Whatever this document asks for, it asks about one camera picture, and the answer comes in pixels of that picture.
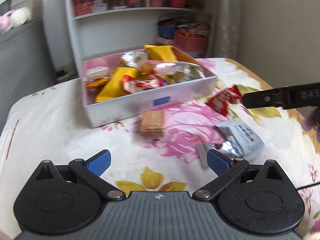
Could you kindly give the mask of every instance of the floral tablecloth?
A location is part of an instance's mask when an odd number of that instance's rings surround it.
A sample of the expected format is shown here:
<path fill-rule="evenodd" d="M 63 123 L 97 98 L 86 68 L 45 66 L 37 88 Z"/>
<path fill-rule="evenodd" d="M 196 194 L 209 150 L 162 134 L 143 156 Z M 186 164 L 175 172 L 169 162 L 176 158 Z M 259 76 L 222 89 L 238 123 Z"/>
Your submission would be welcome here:
<path fill-rule="evenodd" d="M 218 89 L 239 85 L 242 93 L 270 89 L 239 63 L 221 58 L 200 59 L 218 77 Z M 81 103 L 80 80 L 68 81 L 19 100 L 11 109 L 0 138 L 0 229 L 10 237 L 19 234 L 14 200 L 40 161 L 67 164 L 88 159 L 103 149 L 111 152 L 111 166 L 102 178 L 122 189 L 194 190 L 216 177 L 201 168 L 195 145 L 222 142 L 213 126 L 240 118 L 264 141 L 265 148 L 251 163 L 276 159 L 296 187 L 318 181 L 320 146 L 314 132 L 304 132 L 296 110 L 273 107 L 247 110 L 231 106 L 223 117 L 204 104 L 205 98 L 171 106 L 166 111 L 167 135 L 161 140 L 142 139 L 140 117 L 89 127 Z M 320 230 L 320 189 L 300 192 L 306 214 L 299 227 L 304 235 Z"/>

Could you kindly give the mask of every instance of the blue basket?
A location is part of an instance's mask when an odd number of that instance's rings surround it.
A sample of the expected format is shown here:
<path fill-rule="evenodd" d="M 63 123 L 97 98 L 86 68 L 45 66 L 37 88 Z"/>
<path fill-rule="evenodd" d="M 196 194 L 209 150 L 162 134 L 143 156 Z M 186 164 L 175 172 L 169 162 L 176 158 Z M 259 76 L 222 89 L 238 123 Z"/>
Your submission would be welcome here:
<path fill-rule="evenodd" d="M 174 39 L 174 33 L 178 30 L 179 28 L 176 26 L 169 27 L 165 25 L 158 25 L 158 36 L 173 40 Z"/>

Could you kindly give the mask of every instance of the pink box on floor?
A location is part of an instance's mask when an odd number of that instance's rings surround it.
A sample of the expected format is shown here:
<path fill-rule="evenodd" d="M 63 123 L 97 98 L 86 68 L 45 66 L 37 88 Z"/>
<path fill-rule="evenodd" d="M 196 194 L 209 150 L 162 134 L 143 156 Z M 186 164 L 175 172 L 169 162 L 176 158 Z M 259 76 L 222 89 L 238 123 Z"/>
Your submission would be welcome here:
<path fill-rule="evenodd" d="M 200 65 L 206 77 L 113 98 L 100 103 L 95 103 L 96 93 L 88 90 L 85 87 L 85 82 L 82 82 L 82 104 L 90 125 L 92 127 L 98 127 L 137 116 L 142 114 L 143 111 L 158 110 L 165 106 L 175 105 L 190 101 L 194 98 L 211 95 L 217 77 L 209 69 L 202 66 L 195 59 L 188 56 L 181 50 L 172 47 L 172 51 L 178 61 Z M 112 69 L 117 66 L 122 54 L 123 53 L 113 54 L 102 57 L 102 59 L 104 59 Z M 94 60 L 84 62 L 83 73 L 86 73 L 88 69 L 94 67 L 97 67 L 94 64 Z"/>

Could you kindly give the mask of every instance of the metal screw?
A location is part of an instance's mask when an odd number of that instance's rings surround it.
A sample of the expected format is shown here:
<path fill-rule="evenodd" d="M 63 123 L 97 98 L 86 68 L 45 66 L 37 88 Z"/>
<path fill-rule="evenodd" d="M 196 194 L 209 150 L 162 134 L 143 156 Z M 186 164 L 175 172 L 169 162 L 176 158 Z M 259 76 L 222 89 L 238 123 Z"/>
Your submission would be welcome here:
<path fill-rule="evenodd" d="M 196 191 L 196 196 L 200 197 L 200 198 L 208 198 L 211 196 L 211 192 L 206 189 L 200 189 L 200 190 Z"/>
<path fill-rule="evenodd" d="M 108 197 L 110 198 L 121 198 L 123 195 L 123 192 L 120 190 L 111 190 L 108 192 Z"/>

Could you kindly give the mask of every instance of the curtain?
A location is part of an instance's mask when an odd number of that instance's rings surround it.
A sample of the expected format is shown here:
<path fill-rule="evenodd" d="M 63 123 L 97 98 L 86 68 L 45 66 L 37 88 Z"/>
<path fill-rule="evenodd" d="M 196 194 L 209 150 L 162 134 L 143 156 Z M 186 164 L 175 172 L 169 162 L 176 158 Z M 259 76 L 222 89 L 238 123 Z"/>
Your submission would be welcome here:
<path fill-rule="evenodd" d="M 236 59 L 240 32 L 241 0 L 214 0 L 212 34 L 207 57 Z"/>

